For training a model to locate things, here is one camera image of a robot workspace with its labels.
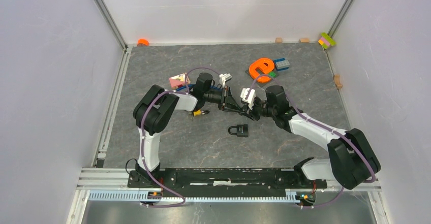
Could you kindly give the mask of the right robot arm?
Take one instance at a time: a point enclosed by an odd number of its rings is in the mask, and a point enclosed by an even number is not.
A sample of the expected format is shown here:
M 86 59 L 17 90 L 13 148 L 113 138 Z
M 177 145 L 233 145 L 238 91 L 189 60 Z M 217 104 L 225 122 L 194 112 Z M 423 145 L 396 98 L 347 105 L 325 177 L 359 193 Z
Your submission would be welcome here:
M 293 179 L 297 186 L 307 187 L 314 180 L 336 180 L 352 190 L 376 178 L 381 164 L 361 130 L 339 129 L 311 118 L 289 104 L 282 86 L 269 86 L 265 93 L 266 99 L 261 100 L 254 89 L 243 88 L 240 93 L 243 115 L 253 120 L 270 117 L 277 127 L 304 137 L 328 152 L 326 159 L 311 157 L 295 165 Z

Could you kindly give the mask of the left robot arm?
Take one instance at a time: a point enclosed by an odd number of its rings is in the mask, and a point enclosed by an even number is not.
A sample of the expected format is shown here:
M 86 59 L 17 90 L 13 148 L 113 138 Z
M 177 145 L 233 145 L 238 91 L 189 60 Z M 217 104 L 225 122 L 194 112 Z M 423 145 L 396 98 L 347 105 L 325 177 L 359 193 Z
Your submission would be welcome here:
M 150 88 L 133 112 L 139 131 L 140 152 L 135 170 L 129 173 L 129 187 L 139 187 L 142 184 L 154 187 L 159 183 L 161 132 L 168 125 L 174 111 L 196 112 L 205 103 L 217 104 L 221 111 L 242 111 L 226 85 L 231 75 L 221 74 L 219 78 L 222 87 L 217 89 L 213 88 L 213 76 L 209 73 L 200 73 L 190 92 L 166 90 L 159 85 Z

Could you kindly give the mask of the yellow padlock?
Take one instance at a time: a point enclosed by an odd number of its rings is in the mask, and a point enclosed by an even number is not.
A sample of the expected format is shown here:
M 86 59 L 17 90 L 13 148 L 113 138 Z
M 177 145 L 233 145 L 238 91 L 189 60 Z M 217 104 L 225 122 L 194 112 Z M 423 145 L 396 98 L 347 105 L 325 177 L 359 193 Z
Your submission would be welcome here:
M 210 113 L 209 110 L 197 110 L 197 111 L 192 112 L 192 115 L 194 117 L 196 117 L 196 116 L 201 116 L 201 115 L 207 115 L 209 113 Z

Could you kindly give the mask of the black padlock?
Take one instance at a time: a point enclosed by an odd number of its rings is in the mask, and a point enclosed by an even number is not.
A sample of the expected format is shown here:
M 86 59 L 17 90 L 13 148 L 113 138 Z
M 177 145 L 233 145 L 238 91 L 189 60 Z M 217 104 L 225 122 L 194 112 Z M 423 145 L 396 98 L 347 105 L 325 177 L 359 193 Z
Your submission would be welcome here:
M 247 124 L 238 124 L 230 126 L 228 128 L 228 133 L 237 137 L 248 137 L 249 136 L 249 126 Z

